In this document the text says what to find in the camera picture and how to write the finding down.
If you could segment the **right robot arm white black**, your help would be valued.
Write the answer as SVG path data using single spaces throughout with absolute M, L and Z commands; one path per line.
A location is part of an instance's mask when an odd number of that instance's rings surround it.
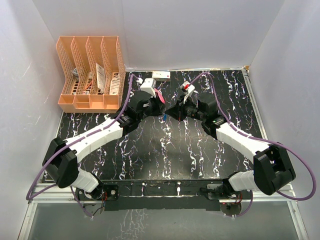
M 182 95 L 165 113 L 179 122 L 187 117 L 201 121 L 205 133 L 231 146 L 252 162 L 253 170 L 235 172 L 223 179 L 221 190 L 230 199 L 244 190 L 260 190 L 270 196 L 296 178 L 287 150 L 252 139 L 244 131 L 230 126 L 219 111 L 213 94 L 201 93 L 197 104 Z

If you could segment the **red strap keychain with ring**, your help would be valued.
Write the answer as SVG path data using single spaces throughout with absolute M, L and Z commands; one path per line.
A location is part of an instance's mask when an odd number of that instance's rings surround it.
M 163 96 L 162 96 L 162 93 L 159 92 L 156 88 L 154 89 L 154 91 L 155 91 L 157 97 L 159 98 L 160 102 L 161 102 L 162 104 L 165 104 L 165 100 L 164 100 L 164 98 L 163 98 Z

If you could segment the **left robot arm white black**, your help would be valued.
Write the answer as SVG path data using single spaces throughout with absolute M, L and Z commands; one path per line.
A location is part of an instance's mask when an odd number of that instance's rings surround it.
M 42 166 L 59 188 L 74 187 L 97 200 L 103 195 L 104 184 L 78 164 L 96 149 L 137 129 L 145 118 L 162 115 L 164 109 L 165 100 L 161 94 L 138 91 L 127 105 L 96 127 L 72 138 L 53 139 Z

